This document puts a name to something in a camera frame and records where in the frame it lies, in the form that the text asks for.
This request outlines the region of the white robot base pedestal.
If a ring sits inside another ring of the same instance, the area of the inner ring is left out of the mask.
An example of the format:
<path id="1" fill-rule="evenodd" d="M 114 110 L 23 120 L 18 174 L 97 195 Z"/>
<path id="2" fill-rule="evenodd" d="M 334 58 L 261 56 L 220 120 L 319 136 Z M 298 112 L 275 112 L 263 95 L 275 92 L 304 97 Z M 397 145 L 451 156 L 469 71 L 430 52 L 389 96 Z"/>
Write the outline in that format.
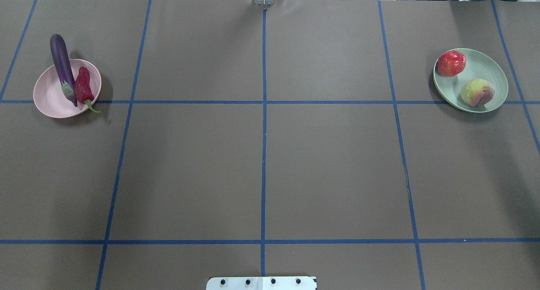
<path id="1" fill-rule="evenodd" d="M 207 290 L 316 290 L 316 278 L 310 276 L 214 277 Z"/>

